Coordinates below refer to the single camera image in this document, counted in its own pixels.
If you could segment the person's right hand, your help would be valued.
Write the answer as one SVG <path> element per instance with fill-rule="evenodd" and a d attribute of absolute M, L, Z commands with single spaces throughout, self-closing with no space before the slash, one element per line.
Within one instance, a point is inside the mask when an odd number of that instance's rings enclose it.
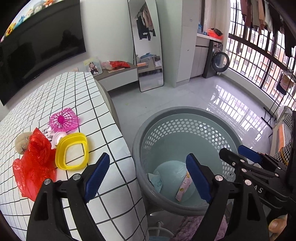
<path fill-rule="evenodd" d="M 275 241 L 287 225 L 287 214 L 274 219 L 268 226 L 270 241 Z"/>

